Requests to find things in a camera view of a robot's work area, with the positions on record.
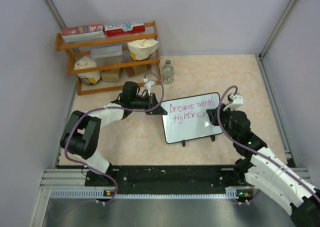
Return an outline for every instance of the white bracket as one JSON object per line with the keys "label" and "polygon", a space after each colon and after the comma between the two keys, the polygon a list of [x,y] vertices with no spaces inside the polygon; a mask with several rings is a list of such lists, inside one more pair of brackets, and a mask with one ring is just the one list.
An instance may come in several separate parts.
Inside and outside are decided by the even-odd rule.
{"label": "white bracket", "polygon": [[240,93],[232,93],[231,95],[229,95],[229,98],[231,99],[231,101],[229,101],[229,104],[227,104],[226,107],[224,107],[223,111],[226,111],[227,109],[235,111],[244,104],[244,98],[241,96]]}
{"label": "white bracket", "polygon": [[144,86],[144,89],[145,89],[146,91],[148,91],[148,95],[150,95],[150,93],[151,93],[151,88],[152,88],[153,86],[156,86],[157,83],[156,83],[154,80],[148,81],[148,78],[144,78],[143,81],[145,82],[145,84],[143,85],[143,86]]}

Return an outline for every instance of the metal table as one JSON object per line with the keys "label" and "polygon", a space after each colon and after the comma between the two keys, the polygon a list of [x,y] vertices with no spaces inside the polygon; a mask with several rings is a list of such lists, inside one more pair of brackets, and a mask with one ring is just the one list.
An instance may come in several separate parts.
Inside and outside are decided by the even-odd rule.
{"label": "metal table", "polygon": [[43,227],[294,227],[289,215],[264,193],[250,205],[234,200],[118,199],[110,206],[94,202],[63,215],[83,199],[51,199]]}

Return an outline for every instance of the plastic bottle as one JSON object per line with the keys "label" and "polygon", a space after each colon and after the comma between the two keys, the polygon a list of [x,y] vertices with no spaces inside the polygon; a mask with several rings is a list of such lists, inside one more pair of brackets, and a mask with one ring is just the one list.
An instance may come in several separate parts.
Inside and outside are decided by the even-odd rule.
{"label": "plastic bottle", "polygon": [[174,67],[170,60],[165,61],[165,65],[162,67],[162,80],[165,84],[169,85],[174,81]]}

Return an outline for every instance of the gray wall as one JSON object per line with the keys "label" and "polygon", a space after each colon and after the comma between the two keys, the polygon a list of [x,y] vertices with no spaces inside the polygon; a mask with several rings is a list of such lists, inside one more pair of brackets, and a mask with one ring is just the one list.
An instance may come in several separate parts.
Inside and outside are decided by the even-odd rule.
{"label": "gray wall", "polygon": [[320,1],[300,0],[265,58],[294,155],[320,187]]}
{"label": "gray wall", "polygon": [[160,53],[260,53],[289,0],[53,0],[68,27],[157,21]]}
{"label": "gray wall", "polygon": [[0,226],[28,226],[58,153],[74,78],[43,0],[0,0]]}

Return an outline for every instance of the orange wooden shelf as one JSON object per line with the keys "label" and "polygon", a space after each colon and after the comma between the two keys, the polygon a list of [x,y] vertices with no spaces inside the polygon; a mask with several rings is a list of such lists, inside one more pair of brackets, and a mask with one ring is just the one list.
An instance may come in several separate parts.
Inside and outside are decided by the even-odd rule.
{"label": "orange wooden shelf", "polygon": [[[110,65],[103,65],[94,68],[85,68],[85,69],[74,69],[76,57],[81,56],[88,56],[91,54],[91,51],[83,51],[83,52],[72,52],[71,49],[77,49],[82,47],[91,47],[91,46],[99,46],[99,45],[107,45],[107,44],[114,44],[114,43],[121,43],[121,42],[128,42],[134,40],[143,40],[143,39],[158,39],[158,31],[156,22],[148,22],[144,24],[145,27],[153,27],[154,33],[146,33],[146,34],[137,34],[137,35],[129,35],[129,36],[122,36],[122,37],[115,37],[115,38],[106,38],[100,40],[93,40],[93,41],[86,41],[80,43],[65,43],[62,34],[57,33],[55,38],[55,48],[57,51],[64,50],[67,54],[67,72],[69,75],[76,75],[80,73],[87,73],[92,71],[105,71],[110,69],[118,69],[118,68],[126,68],[131,66],[139,66],[139,65],[148,65],[148,64],[156,64],[157,65],[157,74],[161,78],[160,72],[160,55],[159,50],[155,51],[155,58],[145,59],[145,60],[138,60],[138,61],[131,61],[125,63],[117,63],[117,64],[110,64]],[[129,50],[127,46],[122,47],[123,51]],[[140,87],[143,87],[144,83],[138,83]],[[91,89],[91,90],[82,90],[82,81],[78,77],[77,81],[77,94],[78,95],[86,95],[86,94],[94,94],[100,92],[107,92],[107,91],[115,91],[121,90],[123,85],[113,86],[113,87],[106,87],[106,88],[98,88],[98,89]]]}

